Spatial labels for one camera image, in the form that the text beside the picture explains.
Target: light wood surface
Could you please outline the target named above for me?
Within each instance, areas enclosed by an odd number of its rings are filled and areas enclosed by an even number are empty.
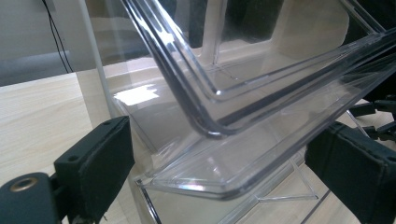
[[[32,172],[53,174],[53,161],[92,129],[75,74],[2,87],[0,105],[0,185]],[[340,120],[353,126],[347,116]],[[362,126],[379,127],[390,120],[390,114],[381,113],[362,117],[359,122]],[[384,144],[396,148],[390,141]],[[327,188],[306,166],[302,169],[322,197]],[[290,176],[273,193],[297,190],[300,185],[293,181]],[[301,223],[316,203],[260,203],[240,223]],[[140,222],[128,184],[106,213],[106,220],[103,222]],[[332,193],[304,222],[359,223]]]

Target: black cable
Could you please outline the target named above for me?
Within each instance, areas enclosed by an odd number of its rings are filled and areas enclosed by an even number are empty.
[[[51,31],[52,31],[52,36],[53,36],[53,38],[54,38],[54,40],[55,40],[56,49],[58,50],[59,57],[61,58],[62,63],[64,64],[64,69],[66,70],[67,73],[69,73],[69,71],[68,71],[68,69],[67,69],[67,67],[66,67],[66,64],[64,63],[64,58],[63,58],[62,55],[61,55],[61,51],[59,50],[58,41],[57,41],[57,39],[56,39],[55,33],[53,32],[53,28],[55,28],[55,32],[56,32],[56,34],[57,34],[57,36],[58,36],[58,39],[59,39],[59,42],[60,42],[60,44],[61,44],[62,51],[63,51],[63,53],[64,53],[64,57],[65,57],[65,59],[66,59],[66,62],[67,62],[67,64],[68,64],[68,66],[69,66],[71,72],[74,72],[74,71],[73,71],[73,68],[72,68],[71,65],[70,65],[69,60],[67,59],[67,56],[66,56],[66,53],[65,53],[65,50],[64,50],[64,44],[62,43],[62,39],[61,39],[61,37],[60,37],[60,35],[59,35],[58,29],[56,28],[55,22],[53,21],[53,18],[52,18],[51,14],[50,14],[50,10],[49,10],[49,7],[48,7],[48,5],[47,5],[47,2],[46,2],[46,0],[42,0],[42,2],[43,2],[44,6],[45,6],[45,8],[46,8],[46,10],[47,10],[48,15],[49,15],[49,26],[50,26],[50,29],[51,29]]]

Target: clear plastic bin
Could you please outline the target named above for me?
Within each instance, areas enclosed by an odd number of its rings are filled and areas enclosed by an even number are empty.
[[[106,94],[131,118],[146,189],[242,196],[396,70],[396,29],[360,1],[122,3],[132,22],[113,18],[114,36],[149,53],[120,48]]]

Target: transparent plastic container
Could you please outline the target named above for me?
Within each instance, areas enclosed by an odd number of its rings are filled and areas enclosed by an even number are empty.
[[[396,29],[357,1],[122,3],[115,36],[149,53],[104,71],[145,189],[242,196],[396,70]]]

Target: wooden table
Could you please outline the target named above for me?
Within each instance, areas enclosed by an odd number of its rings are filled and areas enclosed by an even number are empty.
[[[54,160],[92,129],[76,74],[1,87],[0,105],[0,185],[27,173],[53,174]],[[347,116],[340,120],[351,123]],[[362,126],[376,127],[390,120],[390,114],[376,114],[359,119]],[[392,142],[385,144],[396,148]],[[325,194],[326,187],[321,181],[308,168],[302,169],[317,191]],[[285,184],[276,190],[292,187],[288,181],[285,180]],[[308,219],[302,215],[302,204],[306,203],[293,201],[260,204],[239,222],[359,223],[332,193],[322,199]],[[106,220],[107,223],[140,223],[128,184],[125,184],[106,213]]]

